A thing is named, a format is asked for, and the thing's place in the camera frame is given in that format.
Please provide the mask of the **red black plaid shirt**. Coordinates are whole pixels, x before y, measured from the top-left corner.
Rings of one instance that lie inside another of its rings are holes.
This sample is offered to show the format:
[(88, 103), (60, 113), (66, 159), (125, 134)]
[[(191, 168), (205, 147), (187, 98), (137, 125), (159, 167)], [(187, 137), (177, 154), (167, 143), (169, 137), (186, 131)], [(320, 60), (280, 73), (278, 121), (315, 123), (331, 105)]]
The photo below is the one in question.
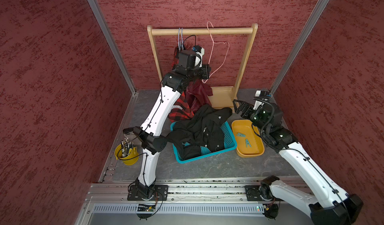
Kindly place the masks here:
[(197, 71), (195, 70), (196, 56), (197, 53), (194, 50), (179, 50), (176, 56), (178, 59), (177, 64), (164, 77), (163, 86), (168, 86), (172, 89), (172, 92), (175, 92), (174, 98), (176, 95), (180, 95), (168, 115), (172, 122), (190, 120), (194, 116), (188, 105), (185, 90), (193, 82), (194, 72)]

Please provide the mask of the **blue wire hanger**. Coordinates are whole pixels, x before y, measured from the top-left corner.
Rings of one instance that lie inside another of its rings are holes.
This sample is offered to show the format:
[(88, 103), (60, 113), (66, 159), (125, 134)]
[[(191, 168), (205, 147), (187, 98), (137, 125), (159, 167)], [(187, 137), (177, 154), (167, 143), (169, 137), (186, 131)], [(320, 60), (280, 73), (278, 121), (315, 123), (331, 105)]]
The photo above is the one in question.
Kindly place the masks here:
[(178, 29), (178, 49), (179, 51), (184, 49), (183, 28)]

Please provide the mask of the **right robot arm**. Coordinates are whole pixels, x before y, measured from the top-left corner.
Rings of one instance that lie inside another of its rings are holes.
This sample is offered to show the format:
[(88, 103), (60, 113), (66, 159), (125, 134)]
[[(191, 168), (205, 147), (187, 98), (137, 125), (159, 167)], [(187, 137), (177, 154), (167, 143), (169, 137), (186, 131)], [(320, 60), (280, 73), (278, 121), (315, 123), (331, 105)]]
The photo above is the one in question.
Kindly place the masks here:
[(261, 198), (266, 202), (283, 200), (310, 217), (315, 225), (355, 223), (364, 205), (362, 199), (348, 194), (317, 165), (296, 136), (282, 125), (283, 112), (277, 104), (267, 96), (254, 100), (255, 105), (233, 100), (235, 112), (258, 128), (264, 145), (284, 158), (312, 191), (306, 194), (269, 176), (260, 183)]

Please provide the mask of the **black long-sleeve shirt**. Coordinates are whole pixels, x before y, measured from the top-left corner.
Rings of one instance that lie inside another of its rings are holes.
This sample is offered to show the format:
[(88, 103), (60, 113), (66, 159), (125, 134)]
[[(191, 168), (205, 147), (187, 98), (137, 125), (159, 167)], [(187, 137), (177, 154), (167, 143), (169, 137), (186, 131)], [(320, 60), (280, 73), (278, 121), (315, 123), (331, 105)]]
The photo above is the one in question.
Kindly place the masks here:
[(226, 148), (222, 126), (232, 113), (229, 107), (217, 110), (203, 105), (192, 119), (176, 122), (166, 138), (183, 161), (200, 157), (205, 150), (220, 152)]

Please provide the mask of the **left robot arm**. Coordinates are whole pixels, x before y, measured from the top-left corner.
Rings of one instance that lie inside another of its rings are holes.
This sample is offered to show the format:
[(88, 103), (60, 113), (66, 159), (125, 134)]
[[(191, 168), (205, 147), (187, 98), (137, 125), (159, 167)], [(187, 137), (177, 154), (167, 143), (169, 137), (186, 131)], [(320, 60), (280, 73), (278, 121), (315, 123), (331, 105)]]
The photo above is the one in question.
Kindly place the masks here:
[(211, 67), (203, 63), (204, 54), (205, 49), (199, 45), (179, 51), (177, 64), (160, 82), (159, 96), (148, 117), (141, 126), (128, 129), (141, 141), (143, 148), (143, 162), (135, 189), (144, 200), (150, 200), (155, 193), (158, 158), (168, 143), (161, 133), (172, 106), (191, 82), (209, 78)]

